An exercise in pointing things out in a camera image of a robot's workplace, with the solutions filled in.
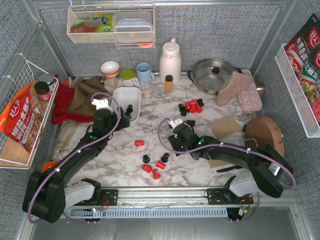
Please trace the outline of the brown cardboard square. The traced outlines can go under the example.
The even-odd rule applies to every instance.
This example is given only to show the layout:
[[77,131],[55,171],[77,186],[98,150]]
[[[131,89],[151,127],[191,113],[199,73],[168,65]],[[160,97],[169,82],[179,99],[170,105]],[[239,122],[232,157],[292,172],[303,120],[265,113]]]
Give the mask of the brown cardboard square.
[[234,133],[241,132],[242,127],[237,123],[236,119],[229,115],[221,118],[209,125],[209,128],[219,140],[224,139]]

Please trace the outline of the pink striped cloth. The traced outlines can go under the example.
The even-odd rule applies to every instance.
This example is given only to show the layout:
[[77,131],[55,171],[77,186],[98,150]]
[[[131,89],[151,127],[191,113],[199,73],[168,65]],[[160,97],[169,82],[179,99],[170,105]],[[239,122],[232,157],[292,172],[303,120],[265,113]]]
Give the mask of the pink striped cloth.
[[241,94],[253,82],[252,76],[234,71],[229,81],[225,82],[218,91],[216,104],[218,106],[228,104],[233,97]]

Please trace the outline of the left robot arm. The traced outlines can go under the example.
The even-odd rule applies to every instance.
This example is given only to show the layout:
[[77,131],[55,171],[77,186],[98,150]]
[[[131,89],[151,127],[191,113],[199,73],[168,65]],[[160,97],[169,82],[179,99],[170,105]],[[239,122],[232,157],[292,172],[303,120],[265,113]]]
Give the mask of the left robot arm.
[[71,178],[107,146],[110,135],[130,126],[130,117],[122,107],[115,112],[100,109],[94,115],[79,143],[65,158],[50,169],[34,171],[28,179],[22,210],[30,223],[56,222],[68,207],[65,188]]

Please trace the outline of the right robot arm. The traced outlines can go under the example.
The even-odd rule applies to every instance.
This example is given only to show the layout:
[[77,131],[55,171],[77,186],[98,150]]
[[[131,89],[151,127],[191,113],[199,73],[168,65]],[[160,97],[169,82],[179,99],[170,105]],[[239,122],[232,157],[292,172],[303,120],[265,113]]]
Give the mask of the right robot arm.
[[177,155],[190,154],[195,160],[221,160],[248,169],[244,194],[249,188],[259,189],[273,198],[280,198],[284,189],[294,189],[297,181],[290,164],[269,144],[250,149],[221,142],[211,136],[198,136],[193,128],[181,119],[168,120],[173,135],[168,140]]

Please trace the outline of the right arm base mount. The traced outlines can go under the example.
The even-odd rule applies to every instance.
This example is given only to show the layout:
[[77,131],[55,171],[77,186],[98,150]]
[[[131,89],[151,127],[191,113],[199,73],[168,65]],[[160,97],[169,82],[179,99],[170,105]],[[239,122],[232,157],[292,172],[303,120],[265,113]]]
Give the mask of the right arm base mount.
[[254,203],[253,197],[250,194],[237,196],[230,190],[230,185],[236,176],[228,179],[222,188],[207,188],[204,191],[204,197],[208,200],[209,205],[251,205]]

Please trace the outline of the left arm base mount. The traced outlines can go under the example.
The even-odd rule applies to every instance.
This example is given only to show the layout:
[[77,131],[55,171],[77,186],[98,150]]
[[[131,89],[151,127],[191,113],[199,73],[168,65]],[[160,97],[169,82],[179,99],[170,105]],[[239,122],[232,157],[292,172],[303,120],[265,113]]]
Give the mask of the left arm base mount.
[[79,206],[116,206],[118,202],[117,189],[102,189],[100,197],[94,197],[92,200],[84,200],[78,203]]

